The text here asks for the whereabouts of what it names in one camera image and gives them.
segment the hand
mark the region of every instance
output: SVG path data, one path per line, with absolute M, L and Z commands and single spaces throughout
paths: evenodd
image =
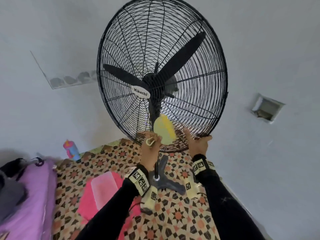
M 146 138 L 144 139 L 140 150 L 140 164 L 143 165 L 148 171 L 153 171 L 156 161 L 159 157 L 159 151 L 164 147 L 161 144 L 162 137 L 151 131 L 145 132 Z M 154 143 L 148 146 L 146 140 L 153 137 Z
M 188 140 L 189 154 L 191 158 L 193 158 L 197 154 L 206 155 L 208 149 L 208 141 L 212 139 L 212 136 L 206 136 L 198 140 L 194 140 L 191 137 L 190 130 L 188 128 L 183 128 L 183 132 Z

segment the purple mattress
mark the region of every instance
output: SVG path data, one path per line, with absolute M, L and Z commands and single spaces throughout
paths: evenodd
M 50 240 L 57 174 L 54 162 L 46 160 L 38 167 L 29 165 L 19 182 L 25 184 L 28 198 L 20 209 L 0 226 L 0 233 L 9 231 L 6 240 Z

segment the black long sleeve shirt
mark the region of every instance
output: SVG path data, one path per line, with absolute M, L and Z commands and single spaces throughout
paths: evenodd
M 192 159 L 193 162 L 197 160 L 196 156 Z M 206 169 L 195 178 L 205 188 L 212 218 L 221 240 L 264 239 L 246 210 L 233 198 L 214 170 Z M 107 239 L 116 239 L 120 234 L 132 201 L 138 195 L 139 192 L 135 185 L 126 178 L 122 187 L 87 223 L 76 240 L 106 239 L 106 232 Z

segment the oval logo badge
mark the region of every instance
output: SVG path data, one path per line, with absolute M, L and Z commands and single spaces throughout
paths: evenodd
M 139 86 L 131 86 L 132 92 L 137 95 L 138 97 L 142 99 L 149 99 L 150 98 L 150 92 L 148 92 L 146 89 L 139 87 Z

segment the child's water bottle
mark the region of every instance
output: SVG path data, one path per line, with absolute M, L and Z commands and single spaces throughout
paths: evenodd
M 73 141 L 66 140 L 66 142 L 63 144 L 63 147 L 66 149 L 66 153 L 70 159 L 74 161 L 81 159 L 78 148 Z

